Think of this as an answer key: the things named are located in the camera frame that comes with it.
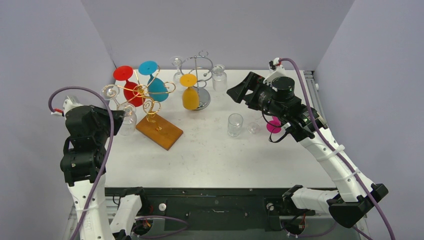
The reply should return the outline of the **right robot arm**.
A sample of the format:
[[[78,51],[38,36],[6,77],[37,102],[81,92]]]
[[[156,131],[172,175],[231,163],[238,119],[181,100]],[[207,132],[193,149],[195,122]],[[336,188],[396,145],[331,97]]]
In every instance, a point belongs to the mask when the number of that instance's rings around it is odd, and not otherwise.
[[[283,209],[293,215],[303,210],[326,213],[341,226],[352,228],[388,194],[382,183],[373,183],[354,166],[332,136],[320,114],[295,96],[295,81],[278,76],[271,81],[249,72],[246,78],[226,92],[234,102],[278,118],[286,135],[307,149],[336,186],[317,190],[295,185],[282,195]]]

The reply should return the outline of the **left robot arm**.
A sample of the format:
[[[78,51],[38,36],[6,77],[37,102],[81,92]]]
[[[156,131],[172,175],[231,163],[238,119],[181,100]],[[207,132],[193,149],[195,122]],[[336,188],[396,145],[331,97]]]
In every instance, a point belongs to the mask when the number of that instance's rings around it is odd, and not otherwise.
[[[69,137],[63,146],[60,169],[74,201],[77,226],[70,237],[81,240],[129,240],[136,215],[149,209],[141,188],[122,198],[113,221],[109,221],[105,196],[108,157],[106,142],[116,135],[126,112],[113,110],[113,123],[106,109],[81,105],[65,114]]]

